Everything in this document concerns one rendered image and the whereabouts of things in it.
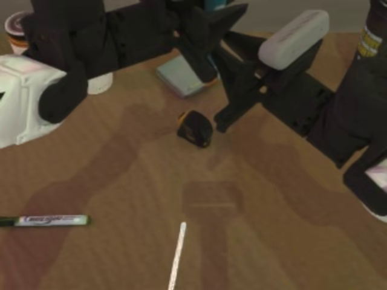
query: paper cup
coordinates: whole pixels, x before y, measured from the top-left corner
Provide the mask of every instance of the paper cup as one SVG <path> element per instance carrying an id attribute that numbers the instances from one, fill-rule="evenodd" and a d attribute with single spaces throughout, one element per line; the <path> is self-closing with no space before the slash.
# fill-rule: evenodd
<path id="1" fill-rule="evenodd" d="M 25 38 L 21 20 L 30 12 L 22 11 L 11 15 L 5 22 L 4 28 L 8 34 L 8 40 L 12 47 L 13 53 L 22 54 L 28 49 L 28 42 Z"/>
<path id="2" fill-rule="evenodd" d="M 105 74 L 89 80 L 89 95 L 99 95 L 106 92 L 113 85 L 113 73 Z"/>

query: white plastic casing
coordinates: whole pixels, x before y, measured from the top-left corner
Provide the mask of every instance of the white plastic casing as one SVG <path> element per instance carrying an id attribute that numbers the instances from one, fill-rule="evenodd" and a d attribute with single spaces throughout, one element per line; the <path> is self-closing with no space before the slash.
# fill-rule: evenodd
<path id="1" fill-rule="evenodd" d="M 267 39 L 258 57 L 266 65 L 283 70 L 321 40 L 330 29 L 329 14 L 307 10 Z"/>
<path id="2" fill-rule="evenodd" d="M 40 118 L 44 90 L 66 73 L 24 56 L 0 56 L 0 148 L 20 145 L 57 129 Z"/>

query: wooden table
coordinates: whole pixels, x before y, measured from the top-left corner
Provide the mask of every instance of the wooden table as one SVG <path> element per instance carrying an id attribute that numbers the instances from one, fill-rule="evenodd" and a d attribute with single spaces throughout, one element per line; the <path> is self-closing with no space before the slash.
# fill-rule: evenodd
<path id="1" fill-rule="evenodd" d="M 329 35 L 312 75 L 336 89 L 357 39 Z M 387 226 L 342 184 L 348 166 L 261 106 L 208 149 L 177 138 L 182 112 L 212 118 L 226 97 L 173 95 L 155 75 L 173 55 L 117 72 L 59 130 L 0 151 L 2 215 L 93 218 L 0 230 L 0 290 L 165 290 L 182 221 L 177 290 L 386 289 Z"/>

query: black and orange object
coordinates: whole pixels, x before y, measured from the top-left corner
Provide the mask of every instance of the black and orange object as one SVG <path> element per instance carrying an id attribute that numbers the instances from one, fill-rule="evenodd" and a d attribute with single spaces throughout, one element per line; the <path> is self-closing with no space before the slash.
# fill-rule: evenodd
<path id="1" fill-rule="evenodd" d="M 183 113 L 178 120 L 179 130 L 177 135 L 188 142 L 207 148 L 211 144 L 213 128 L 211 122 L 197 111 Z"/>

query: sticker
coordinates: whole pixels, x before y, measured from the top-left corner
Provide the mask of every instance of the sticker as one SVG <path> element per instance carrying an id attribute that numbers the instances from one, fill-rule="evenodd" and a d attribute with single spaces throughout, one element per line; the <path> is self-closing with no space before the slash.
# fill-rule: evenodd
<path id="1" fill-rule="evenodd" d="M 368 30 L 366 26 L 360 33 L 360 42 L 357 48 L 362 57 L 374 57 L 377 55 L 383 39 Z"/>

